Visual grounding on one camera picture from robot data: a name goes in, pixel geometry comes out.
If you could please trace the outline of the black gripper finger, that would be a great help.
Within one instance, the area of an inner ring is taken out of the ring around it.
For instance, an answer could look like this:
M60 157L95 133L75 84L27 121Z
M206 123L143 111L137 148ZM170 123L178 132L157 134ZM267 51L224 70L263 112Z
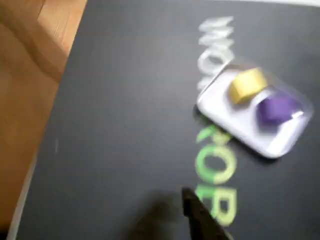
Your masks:
M233 237L223 229L203 203L208 195L200 187L196 190L189 187L181 189L183 214L188 218L191 239L232 240Z

